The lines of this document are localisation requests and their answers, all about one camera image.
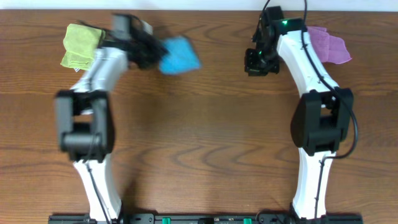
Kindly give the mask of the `blue cloth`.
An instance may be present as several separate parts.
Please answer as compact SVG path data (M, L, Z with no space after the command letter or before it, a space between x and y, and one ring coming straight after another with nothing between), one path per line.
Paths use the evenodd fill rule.
M164 75L179 75L202 68L190 40L184 36L171 37L163 41L167 53L159 62L159 71Z

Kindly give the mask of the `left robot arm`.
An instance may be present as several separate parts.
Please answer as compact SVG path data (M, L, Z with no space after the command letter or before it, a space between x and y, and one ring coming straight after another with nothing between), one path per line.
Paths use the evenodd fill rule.
M58 145L80 175L90 211L51 215L49 223L129 223L111 170L116 131L109 94L130 64L151 68L167 51L152 26L131 14L113 14L105 34L89 70L55 96Z

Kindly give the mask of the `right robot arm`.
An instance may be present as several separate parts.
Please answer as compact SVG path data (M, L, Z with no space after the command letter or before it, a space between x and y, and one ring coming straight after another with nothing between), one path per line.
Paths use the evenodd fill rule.
M295 196L282 223L362 223L361 215L329 214L325 196L334 160L348 157L358 142L353 93L340 88L312 47L305 18L287 19L281 7L265 5L247 49L244 70L253 77L278 73L284 61L300 100L290 123L300 164Z

